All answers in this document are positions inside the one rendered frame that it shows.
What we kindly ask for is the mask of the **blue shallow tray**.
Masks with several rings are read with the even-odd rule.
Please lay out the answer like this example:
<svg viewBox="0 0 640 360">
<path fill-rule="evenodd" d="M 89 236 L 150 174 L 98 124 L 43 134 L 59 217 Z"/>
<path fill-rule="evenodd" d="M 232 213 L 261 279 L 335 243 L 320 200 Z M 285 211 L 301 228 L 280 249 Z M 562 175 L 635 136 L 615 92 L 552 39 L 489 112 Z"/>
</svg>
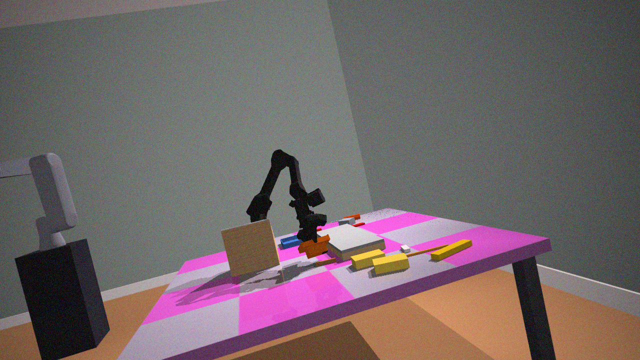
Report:
<svg viewBox="0 0 640 360">
<path fill-rule="evenodd" d="M 291 235 L 290 237 L 282 238 L 280 240 L 284 249 L 293 248 L 300 245 L 303 241 L 297 238 L 297 235 Z"/>
</svg>

